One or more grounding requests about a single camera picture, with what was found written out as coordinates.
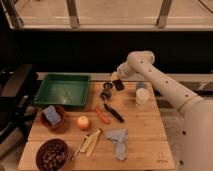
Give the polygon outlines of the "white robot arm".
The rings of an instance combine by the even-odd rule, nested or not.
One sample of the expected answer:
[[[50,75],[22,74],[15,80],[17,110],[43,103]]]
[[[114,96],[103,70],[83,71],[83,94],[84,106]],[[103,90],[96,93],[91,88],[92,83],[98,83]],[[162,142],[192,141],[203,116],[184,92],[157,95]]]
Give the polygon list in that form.
[[[204,99],[153,66],[152,51],[133,51],[117,68],[117,78],[138,73],[184,117],[180,171],[213,171],[213,100]]]

